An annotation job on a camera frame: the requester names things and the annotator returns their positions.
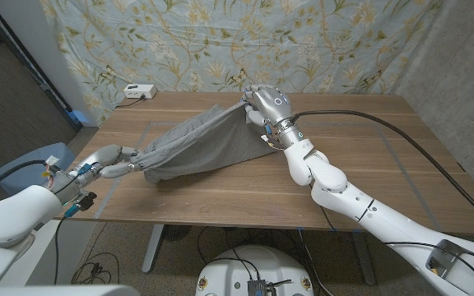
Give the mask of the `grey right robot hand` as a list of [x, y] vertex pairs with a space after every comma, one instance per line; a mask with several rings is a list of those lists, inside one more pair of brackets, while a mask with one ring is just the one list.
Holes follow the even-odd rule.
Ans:
[[247, 86], [241, 99], [248, 119], [258, 126], [280, 127], [293, 116], [290, 98], [275, 86]]

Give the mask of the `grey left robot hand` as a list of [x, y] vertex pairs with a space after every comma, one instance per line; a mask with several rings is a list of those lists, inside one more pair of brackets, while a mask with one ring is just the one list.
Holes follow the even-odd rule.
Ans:
[[119, 178], [128, 173], [142, 171], [134, 162], [139, 150], [132, 147], [108, 145], [90, 154], [67, 175], [84, 187], [98, 178]]

